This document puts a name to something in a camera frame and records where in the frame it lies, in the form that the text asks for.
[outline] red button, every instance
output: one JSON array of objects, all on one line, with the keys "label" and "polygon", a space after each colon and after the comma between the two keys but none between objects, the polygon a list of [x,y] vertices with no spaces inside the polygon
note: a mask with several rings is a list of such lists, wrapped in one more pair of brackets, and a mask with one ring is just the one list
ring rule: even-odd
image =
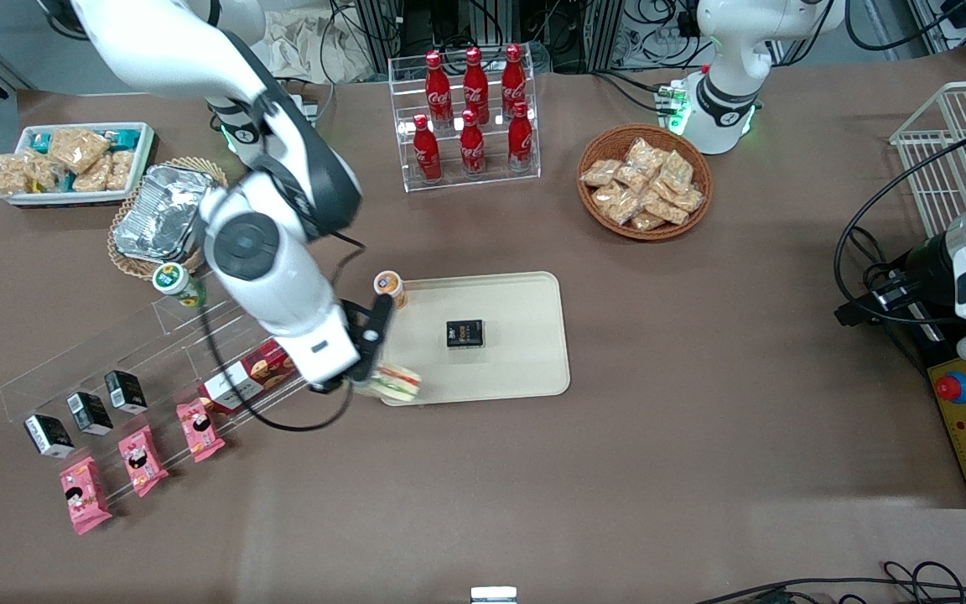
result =
[{"label": "red button", "polygon": [[963,395],[963,386],[961,386],[959,379],[951,375],[942,375],[937,379],[934,383],[934,390],[939,397],[947,401],[955,401],[956,398],[961,398],[961,395]]}]

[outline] brown tablecloth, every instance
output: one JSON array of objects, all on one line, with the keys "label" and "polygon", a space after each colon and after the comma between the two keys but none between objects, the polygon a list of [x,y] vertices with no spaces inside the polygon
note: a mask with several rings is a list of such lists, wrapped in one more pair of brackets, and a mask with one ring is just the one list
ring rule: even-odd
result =
[{"label": "brown tablecloth", "polygon": [[[880,332],[835,324],[831,279],[840,228],[898,171],[886,137],[955,80],[966,51],[776,70],[755,129],[709,160],[709,216],[663,244],[615,237],[580,206],[580,150],[649,119],[602,81],[540,77],[540,180],[416,195],[400,185],[387,88],[338,88],[322,130],[361,177],[349,233],[369,246],[342,295],[370,299],[381,268],[551,271],[571,387],[426,409],[360,398],[314,435],[252,422],[241,446],[127,497],[83,538],[54,462],[0,401],[0,601],[421,603],[476,585],[520,587],[522,601],[691,601],[931,557],[966,582],[966,497],[934,403]],[[23,125],[144,120],[158,159],[239,173],[200,101],[19,104]],[[882,205],[867,226],[904,251],[911,202]],[[112,214],[0,203],[0,385],[157,297],[108,261]],[[314,245],[327,268],[344,252]],[[332,404],[299,394],[272,414],[305,422]]]}]

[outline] coca-cola bottle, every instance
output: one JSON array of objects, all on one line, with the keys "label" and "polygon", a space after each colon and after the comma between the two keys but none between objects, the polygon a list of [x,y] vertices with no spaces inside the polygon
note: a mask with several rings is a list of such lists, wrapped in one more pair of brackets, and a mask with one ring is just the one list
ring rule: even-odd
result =
[{"label": "coca-cola bottle", "polygon": [[513,103],[513,120],[509,122],[509,169],[527,172],[532,167],[532,123],[528,121],[528,103]]},{"label": "coca-cola bottle", "polygon": [[506,123],[513,118],[513,104],[524,100],[524,66],[521,45],[506,46],[506,71],[501,73],[501,115]]},{"label": "coca-cola bottle", "polygon": [[483,133],[476,123],[475,111],[466,108],[460,117],[465,120],[465,129],[460,131],[460,161],[464,164],[468,180],[479,179],[486,171],[486,157],[483,157]]},{"label": "coca-cola bottle", "polygon": [[468,69],[465,70],[465,107],[475,112],[479,123],[487,123],[491,120],[491,110],[487,107],[486,73],[480,66],[483,53],[472,46],[466,51],[465,57],[468,61]]},{"label": "coca-cola bottle", "polygon": [[418,113],[413,118],[417,133],[413,137],[413,148],[417,153],[419,171],[423,172],[423,182],[429,185],[442,180],[442,162],[438,157],[438,139],[427,129],[427,116]]},{"label": "coca-cola bottle", "polygon": [[430,50],[426,56],[427,80],[424,91],[427,93],[427,107],[430,119],[436,130],[453,129],[453,99],[449,98],[449,77],[442,71],[442,56],[437,50]]}]

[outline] red snack box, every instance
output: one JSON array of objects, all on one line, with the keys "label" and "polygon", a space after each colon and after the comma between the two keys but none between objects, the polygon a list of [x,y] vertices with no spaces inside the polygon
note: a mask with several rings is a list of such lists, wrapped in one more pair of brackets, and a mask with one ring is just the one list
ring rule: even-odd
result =
[{"label": "red snack box", "polygon": [[206,408],[233,415],[244,409],[244,405],[233,393],[230,383],[237,386],[238,393],[248,401],[272,390],[295,373],[296,366],[288,353],[276,341],[267,340],[223,373],[208,379],[196,391]]},{"label": "red snack box", "polygon": [[138,496],[144,497],[156,482],[169,476],[161,463],[158,463],[154,442],[151,440],[151,428],[144,428],[133,432],[118,443],[118,451],[126,462],[129,479],[133,490]]},{"label": "red snack box", "polygon": [[94,529],[97,524],[112,518],[106,507],[103,486],[99,482],[96,462],[90,456],[74,463],[58,475],[65,491],[65,503],[70,509],[70,523],[78,535]]},{"label": "red snack box", "polygon": [[220,439],[215,432],[215,425],[211,423],[211,417],[199,399],[185,405],[177,405],[177,420],[181,422],[184,442],[189,444],[189,451],[192,452],[192,459],[196,463],[200,463],[226,446],[226,441]]}]

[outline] woven basket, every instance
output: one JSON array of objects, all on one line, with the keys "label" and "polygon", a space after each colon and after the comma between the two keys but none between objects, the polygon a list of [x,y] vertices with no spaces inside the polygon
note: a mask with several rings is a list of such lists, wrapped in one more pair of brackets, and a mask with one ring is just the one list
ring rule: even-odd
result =
[{"label": "woven basket", "polygon": [[[171,159],[170,161],[164,162],[167,165],[173,165],[175,168],[188,168],[196,169],[199,172],[206,172],[214,177],[215,182],[222,186],[226,186],[226,173],[222,172],[222,168],[218,165],[213,164],[206,159],[200,159],[199,157],[179,157],[176,159]],[[137,279],[150,280],[151,275],[154,274],[154,270],[158,268],[158,264],[149,263],[147,260],[137,260],[137,258],[130,258],[128,256],[122,256],[118,252],[118,249],[114,246],[114,229],[118,228],[119,223],[122,223],[122,218],[126,217],[129,210],[132,209],[133,202],[137,201],[137,195],[141,191],[141,185],[137,185],[133,190],[129,191],[129,196],[127,196],[126,201],[122,203],[122,209],[118,210],[118,214],[114,217],[114,221],[111,222],[111,230],[106,236],[106,253],[111,257],[111,261],[114,263],[115,267],[120,268],[126,275],[132,275]],[[202,267],[204,264],[204,255],[200,251],[200,246],[196,246],[196,249],[185,258],[184,263],[185,268],[191,273],[195,273],[196,269]]]},{"label": "woven basket", "polygon": [[[691,164],[691,167],[694,168],[693,178],[691,180],[693,180],[693,183],[702,192],[703,203],[688,216],[688,221],[683,223],[683,225],[670,225],[670,223],[666,223],[666,225],[649,231],[638,231],[628,226],[615,225],[614,222],[610,222],[609,219],[602,215],[598,207],[595,206],[595,202],[591,200],[591,188],[584,184],[583,180],[579,179],[579,176],[586,172],[595,161],[601,159],[619,159],[624,161],[625,153],[628,153],[628,149],[632,146],[632,141],[636,140],[637,137],[642,137],[644,141],[651,143],[651,146],[654,146],[654,148],[664,150],[676,149],[688,161],[688,164]],[[703,157],[703,154],[699,153],[699,150],[691,145],[690,142],[683,140],[678,135],[670,133],[667,129],[658,126],[649,126],[647,123],[628,123],[628,125],[618,126],[617,128],[606,130],[605,133],[599,134],[598,137],[595,137],[594,141],[588,143],[587,148],[584,149],[583,156],[580,156],[579,169],[576,171],[576,176],[578,176],[578,179],[576,179],[576,188],[579,189],[579,199],[584,202],[584,207],[586,207],[591,216],[594,216],[595,220],[603,227],[610,229],[614,233],[640,241],[660,241],[664,240],[664,238],[677,237],[679,234],[693,228],[699,221],[702,221],[703,216],[706,215],[706,211],[710,209],[710,199],[714,196],[714,179],[710,177],[710,167],[706,164],[706,159]]]}]

